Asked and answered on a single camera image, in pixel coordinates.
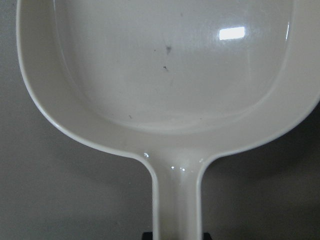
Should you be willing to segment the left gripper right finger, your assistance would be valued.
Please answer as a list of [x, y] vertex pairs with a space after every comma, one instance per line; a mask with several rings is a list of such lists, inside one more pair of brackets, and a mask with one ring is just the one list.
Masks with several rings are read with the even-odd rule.
[[203, 240], [212, 240], [211, 235], [208, 232], [203, 233]]

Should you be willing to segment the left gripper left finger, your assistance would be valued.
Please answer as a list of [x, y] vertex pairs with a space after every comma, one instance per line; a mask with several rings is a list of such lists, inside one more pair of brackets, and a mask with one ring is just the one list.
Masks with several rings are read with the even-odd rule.
[[153, 240], [153, 232], [144, 232], [141, 236], [141, 240]]

